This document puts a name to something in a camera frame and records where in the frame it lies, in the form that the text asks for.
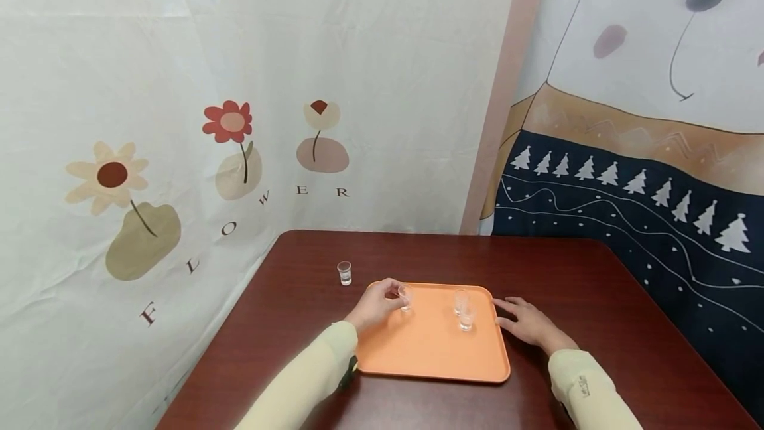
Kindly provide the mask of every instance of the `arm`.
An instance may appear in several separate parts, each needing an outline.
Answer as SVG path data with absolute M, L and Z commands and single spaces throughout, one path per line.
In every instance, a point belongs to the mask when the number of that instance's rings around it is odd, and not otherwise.
M 493 303 L 517 318 L 498 318 L 498 325 L 523 342 L 540 346 L 549 356 L 552 393 L 568 410 L 577 429 L 642 429 L 597 361 L 579 350 L 542 311 L 518 297 L 494 299 Z
M 313 407 L 337 388 L 355 354 L 358 335 L 403 306 L 394 295 L 399 285 L 386 279 L 368 288 L 344 320 L 324 330 L 276 375 L 236 429 L 300 428 Z

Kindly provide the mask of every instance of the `wooden table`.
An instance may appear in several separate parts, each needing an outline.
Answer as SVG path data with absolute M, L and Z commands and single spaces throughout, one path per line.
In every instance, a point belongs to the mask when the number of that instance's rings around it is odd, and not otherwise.
M 339 261 L 353 283 L 339 284 Z M 757 429 L 616 256 L 594 240 L 295 230 L 247 286 L 159 429 L 232 429 L 278 371 L 353 308 L 368 283 L 483 285 L 542 309 L 592 352 L 645 429 Z M 312 429 L 573 429 L 546 358 L 505 336 L 502 385 L 359 375 Z

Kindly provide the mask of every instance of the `beige jacket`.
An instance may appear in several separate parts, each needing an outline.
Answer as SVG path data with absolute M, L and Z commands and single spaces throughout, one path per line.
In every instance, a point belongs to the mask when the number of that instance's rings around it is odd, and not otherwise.
M 276 376 L 237 430 L 293 430 L 337 389 L 358 336 L 345 321 L 332 324 Z M 642 429 L 613 380 L 582 350 L 559 350 L 549 359 L 552 392 L 579 430 Z

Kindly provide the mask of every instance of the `empty shot glass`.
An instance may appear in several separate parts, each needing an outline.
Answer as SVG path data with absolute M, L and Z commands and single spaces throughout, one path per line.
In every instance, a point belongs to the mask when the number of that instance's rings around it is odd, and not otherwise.
M 454 292 L 454 314 L 459 315 L 462 313 L 462 305 L 469 303 L 470 296 L 464 289 L 457 289 Z
M 459 326 L 464 332 L 467 332 L 472 329 L 472 323 L 476 319 L 476 308 L 467 301 L 467 303 L 462 304 L 462 308 L 459 310 Z
M 350 273 L 351 269 L 350 261 L 342 261 L 337 264 L 337 272 L 339 273 L 339 283 L 342 285 L 351 285 L 353 282 L 353 275 Z
M 403 299 L 403 307 L 401 308 L 404 313 L 411 310 L 411 299 L 413 298 L 414 290 L 408 284 L 401 284 L 398 286 L 398 296 Z

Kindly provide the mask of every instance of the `fabric backdrop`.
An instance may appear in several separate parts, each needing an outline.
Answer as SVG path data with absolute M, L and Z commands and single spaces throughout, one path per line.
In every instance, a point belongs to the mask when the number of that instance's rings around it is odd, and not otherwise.
M 512 2 L 0 0 L 1 426 L 151 428 L 282 231 L 457 232 Z
M 481 232 L 602 240 L 764 425 L 763 12 L 542 0 Z

